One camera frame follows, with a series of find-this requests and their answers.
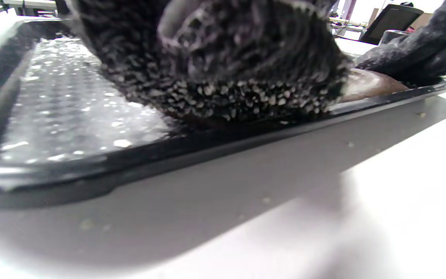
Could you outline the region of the person's left hand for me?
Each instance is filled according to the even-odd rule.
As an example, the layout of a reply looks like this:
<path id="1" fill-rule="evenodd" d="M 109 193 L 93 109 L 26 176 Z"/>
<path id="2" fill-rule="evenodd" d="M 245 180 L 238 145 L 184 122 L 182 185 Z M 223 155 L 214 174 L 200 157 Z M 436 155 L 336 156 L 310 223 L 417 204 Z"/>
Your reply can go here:
<path id="1" fill-rule="evenodd" d="M 180 73 L 224 76 L 292 60 L 325 23 L 311 0 L 171 0 L 157 33 Z"/>

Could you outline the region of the person's right hand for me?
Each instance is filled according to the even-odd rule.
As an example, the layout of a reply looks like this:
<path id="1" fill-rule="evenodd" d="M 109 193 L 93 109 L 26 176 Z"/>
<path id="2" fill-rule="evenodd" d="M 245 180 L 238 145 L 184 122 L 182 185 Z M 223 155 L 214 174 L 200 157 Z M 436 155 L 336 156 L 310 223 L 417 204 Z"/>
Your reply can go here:
<path id="1" fill-rule="evenodd" d="M 428 25 L 370 49 L 357 59 L 356 68 L 399 81 L 446 76 L 446 0 Z"/>

